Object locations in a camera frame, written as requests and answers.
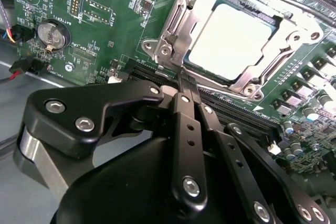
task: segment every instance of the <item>capacitor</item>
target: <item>capacitor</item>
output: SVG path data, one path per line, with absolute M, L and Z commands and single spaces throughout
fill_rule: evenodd
M 321 169 L 320 169 L 319 165 L 313 165 L 313 172 L 315 172 L 315 173 L 320 173 L 321 172 Z
M 303 109 L 302 112 L 310 122 L 313 122 L 319 118 L 318 113 L 316 113 L 316 111 L 311 107 Z
M 293 143 L 290 145 L 290 148 L 295 156 L 300 155 L 303 152 L 300 143 Z
M 321 95 L 318 100 L 326 111 L 331 113 L 336 111 L 336 103 L 327 94 Z
M 285 121 L 283 123 L 283 129 L 287 134 L 292 134 L 294 132 L 293 125 L 291 121 Z
M 292 160 L 295 158 L 295 155 L 293 154 L 291 148 L 286 148 L 283 152 L 287 160 Z
M 320 168 L 321 170 L 327 170 L 327 169 L 328 169 L 328 167 L 327 167 L 325 161 L 321 160 L 321 161 L 319 162 L 319 168 Z

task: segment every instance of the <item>silver screw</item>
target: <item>silver screw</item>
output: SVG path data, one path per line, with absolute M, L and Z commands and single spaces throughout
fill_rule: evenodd
M 185 102 L 189 102 L 188 97 L 185 97 L 185 96 L 183 95 L 181 98 L 182 98 L 183 101 L 185 101 Z
M 93 121 L 88 118 L 78 118 L 75 122 L 75 125 L 77 129 L 84 132 L 90 132 L 95 128 Z
M 159 91 L 156 88 L 150 88 L 151 92 L 154 94 L 158 94 Z
M 244 88 L 243 92 L 245 95 L 251 95 L 256 92 L 256 87 L 254 85 L 248 85 L 246 88 Z
M 302 215 L 302 217 L 304 217 L 307 221 L 311 221 L 311 215 L 310 213 L 307 211 L 306 208 L 304 208 L 303 206 L 299 205 L 298 206 L 299 212 Z
M 234 126 L 233 129 L 234 129 L 234 131 L 235 131 L 237 134 L 239 134 L 239 135 L 242 134 L 242 131 L 241 131 L 240 128 L 238 128 L 237 126 Z
M 200 194 L 200 187 L 192 178 L 185 178 L 183 180 L 183 188 L 192 197 L 197 197 Z
M 270 215 L 266 208 L 260 204 L 259 202 L 254 202 L 254 211 L 256 214 L 264 221 L 264 222 L 269 222 L 270 221 Z
M 312 148 L 313 151 L 317 152 L 320 149 L 320 144 L 317 144 L 317 143 L 312 144 L 311 148 Z
M 60 101 L 49 101 L 46 103 L 46 109 L 51 113 L 59 114 L 65 110 L 65 106 Z
M 75 69 L 75 65 L 74 64 L 72 64 L 71 62 L 67 62 L 66 64 L 65 64 L 65 70 L 66 71 L 68 71 L 68 72 L 72 72 L 72 71 L 74 71 L 74 69 Z
M 206 112 L 208 112 L 209 114 L 212 113 L 212 109 L 208 106 L 204 106 L 204 109 L 206 110 Z
M 323 215 L 321 214 L 321 212 L 320 212 L 317 208 L 312 207 L 311 209 L 313 210 L 315 216 L 316 216 L 320 221 L 324 221 L 324 217 L 323 217 Z
M 163 49 L 161 50 L 161 53 L 162 53 L 163 55 L 167 55 L 167 54 L 169 53 L 169 51 L 168 51 L 168 49 L 163 48 Z

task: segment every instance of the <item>mounting hole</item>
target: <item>mounting hole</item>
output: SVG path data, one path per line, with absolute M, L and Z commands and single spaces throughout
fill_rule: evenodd
M 192 141 L 192 140 L 190 140 L 190 139 L 188 139 L 187 143 L 188 143 L 188 145 L 190 145 L 190 146 L 195 146 L 195 142 Z
M 231 149 L 233 149 L 233 150 L 236 149 L 235 146 L 234 146 L 233 144 L 230 144 L 230 143 L 229 143 L 229 147 L 230 147 Z
M 191 131 L 194 130 L 194 127 L 193 127 L 192 125 L 190 125 L 190 124 L 187 124 L 187 127 L 188 127 L 188 129 L 191 130 Z
M 145 48 L 148 49 L 148 50 L 151 50 L 152 49 L 152 46 L 150 43 L 146 43 L 145 44 Z
M 318 32 L 312 33 L 310 35 L 311 40 L 317 40 L 318 38 L 320 38 L 320 33 L 318 33 Z
M 261 99 L 262 99 L 262 96 L 261 96 L 261 94 L 255 94 L 253 98 L 254 98 L 255 100 L 261 100 Z
M 240 162 L 239 160 L 236 160 L 236 163 L 237 163 L 237 165 L 238 165 L 240 168 L 243 168 L 243 167 L 244 167 L 244 165 L 242 164 L 242 162 Z

